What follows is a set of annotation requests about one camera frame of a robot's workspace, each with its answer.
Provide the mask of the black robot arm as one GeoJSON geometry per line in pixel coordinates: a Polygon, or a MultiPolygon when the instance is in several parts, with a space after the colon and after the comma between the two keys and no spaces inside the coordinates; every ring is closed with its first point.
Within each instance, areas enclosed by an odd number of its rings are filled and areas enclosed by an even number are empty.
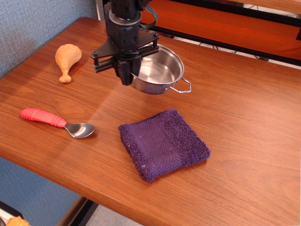
{"type": "Polygon", "coordinates": [[[91,53],[95,72],[114,68],[123,85],[139,74],[142,59],[158,53],[157,33],[141,33],[158,21],[147,0],[109,0],[103,6],[106,42],[91,53]]]}

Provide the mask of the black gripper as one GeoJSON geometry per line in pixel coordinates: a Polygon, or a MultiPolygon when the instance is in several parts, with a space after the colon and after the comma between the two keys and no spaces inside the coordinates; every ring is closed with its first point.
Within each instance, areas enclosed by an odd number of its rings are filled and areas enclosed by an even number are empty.
{"type": "Polygon", "coordinates": [[[140,33],[149,30],[158,21],[158,15],[147,4],[105,4],[106,42],[91,53],[94,70],[114,67],[125,86],[131,85],[133,75],[138,76],[142,58],[158,52],[158,33],[140,33]]]}

